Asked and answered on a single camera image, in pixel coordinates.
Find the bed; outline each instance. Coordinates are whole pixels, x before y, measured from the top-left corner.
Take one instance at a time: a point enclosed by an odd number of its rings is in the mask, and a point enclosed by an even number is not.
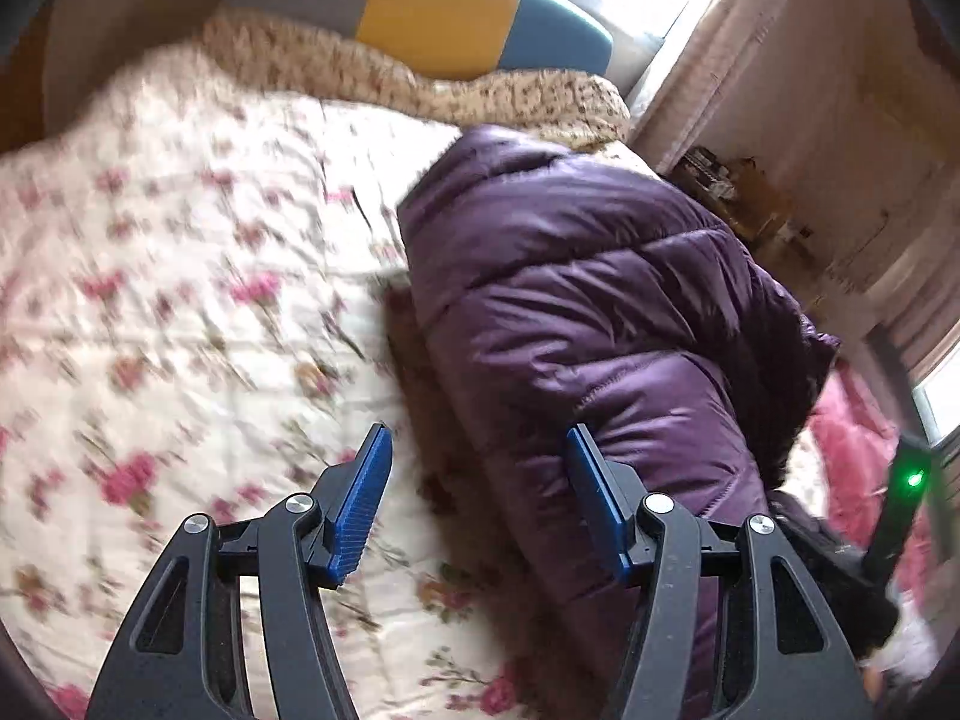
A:
[[[224,0],[66,132],[0,161],[0,618],[68,717],[187,514],[256,517],[350,459],[377,420],[394,432],[390,485],[359,570],[325,595],[360,715],[597,716],[602,689],[433,377],[395,222],[480,122],[652,174],[595,74],[603,34],[533,1],[569,39],[542,65],[397,43],[362,28],[363,8],[352,32],[343,8],[318,23],[331,1]],[[799,447],[789,484],[822,506],[816,452]],[[244,604],[267,720],[256,583]]]

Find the bedsheet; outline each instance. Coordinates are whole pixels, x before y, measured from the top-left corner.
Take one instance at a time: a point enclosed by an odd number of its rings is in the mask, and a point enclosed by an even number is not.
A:
[[[360,715],[596,715],[402,283],[395,204],[480,121],[604,151],[627,112],[584,74],[423,81],[227,12],[0,161],[0,617],[68,717],[187,514],[261,514],[374,420],[394,471],[360,569],[323,599]],[[274,717],[256,582],[243,627]]]

